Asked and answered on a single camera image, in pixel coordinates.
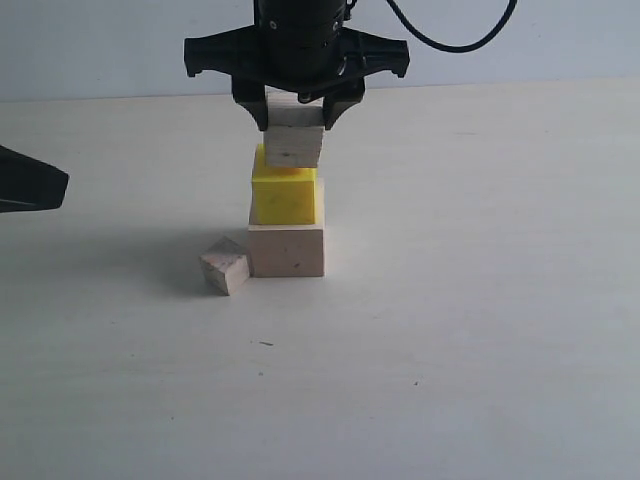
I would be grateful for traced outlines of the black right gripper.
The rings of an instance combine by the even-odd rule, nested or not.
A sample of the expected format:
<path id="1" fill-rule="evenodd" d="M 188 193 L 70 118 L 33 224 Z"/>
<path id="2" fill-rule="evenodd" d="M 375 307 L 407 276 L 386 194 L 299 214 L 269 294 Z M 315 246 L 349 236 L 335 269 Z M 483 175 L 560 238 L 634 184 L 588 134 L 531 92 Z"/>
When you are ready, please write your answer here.
<path id="1" fill-rule="evenodd" d="M 369 75 L 389 71 L 405 76 L 408 44 L 345 26 L 346 1 L 256 1 L 254 23 L 184 40 L 187 75 L 205 71 L 260 85 L 233 85 L 235 103 L 259 131 L 269 126 L 265 86 L 317 99 Z M 323 98 L 324 129 L 359 104 L 363 90 L 332 92 Z"/>

